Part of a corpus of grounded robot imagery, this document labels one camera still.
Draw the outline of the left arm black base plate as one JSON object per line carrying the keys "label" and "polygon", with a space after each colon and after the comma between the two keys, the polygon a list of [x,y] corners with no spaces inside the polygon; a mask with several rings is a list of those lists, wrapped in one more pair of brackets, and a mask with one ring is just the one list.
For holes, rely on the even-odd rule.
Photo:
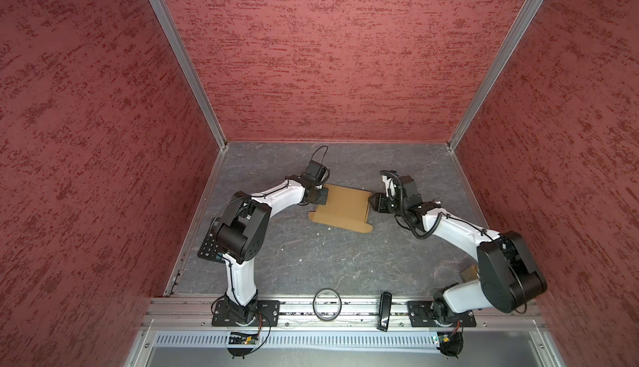
{"label": "left arm black base plate", "polygon": [[253,300],[247,306],[236,305],[224,298],[212,307],[211,325],[214,327],[276,327],[281,302],[278,300]]}

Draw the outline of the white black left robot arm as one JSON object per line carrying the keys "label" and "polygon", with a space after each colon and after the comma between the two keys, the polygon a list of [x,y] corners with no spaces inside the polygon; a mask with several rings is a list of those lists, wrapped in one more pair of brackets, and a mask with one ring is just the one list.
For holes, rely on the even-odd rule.
{"label": "white black left robot arm", "polygon": [[226,267],[227,290],[222,300],[245,324],[258,311],[254,259],[263,247],[271,217],[289,207],[324,206],[329,189],[328,167],[309,161],[300,175],[291,175],[263,192],[236,192],[211,220],[197,256]]}

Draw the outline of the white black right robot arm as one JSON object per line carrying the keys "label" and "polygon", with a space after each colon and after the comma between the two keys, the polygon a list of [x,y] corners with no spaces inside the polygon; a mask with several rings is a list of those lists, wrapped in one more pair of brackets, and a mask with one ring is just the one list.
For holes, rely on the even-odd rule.
{"label": "white black right robot arm", "polygon": [[439,324],[451,325],[471,310],[511,313],[547,291],[546,278],[520,234],[478,226],[440,202],[425,202],[410,176],[388,170],[380,175],[384,191],[369,198],[376,212],[393,215],[418,240],[440,238],[477,262],[477,279],[435,293],[431,315]]}

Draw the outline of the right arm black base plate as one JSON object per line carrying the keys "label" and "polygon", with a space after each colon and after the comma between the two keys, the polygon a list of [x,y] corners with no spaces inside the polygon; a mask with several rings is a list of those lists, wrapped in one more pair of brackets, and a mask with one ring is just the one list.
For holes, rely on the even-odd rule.
{"label": "right arm black base plate", "polygon": [[454,313],[442,301],[411,300],[408,316],[414,328],[474,328],[477,322],[472,311]]}

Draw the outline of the brown cardboard box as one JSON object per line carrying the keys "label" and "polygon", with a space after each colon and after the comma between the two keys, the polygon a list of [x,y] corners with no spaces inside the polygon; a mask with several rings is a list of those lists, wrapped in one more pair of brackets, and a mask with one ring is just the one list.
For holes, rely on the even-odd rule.
{"label": "brown cardboard box", "polygon": [[372,232],[374,227],[368,223],[372,192],[332,184],[326,184],[325,188],[328,190],[326,204],[308,213],[312,222],[351,232]]}

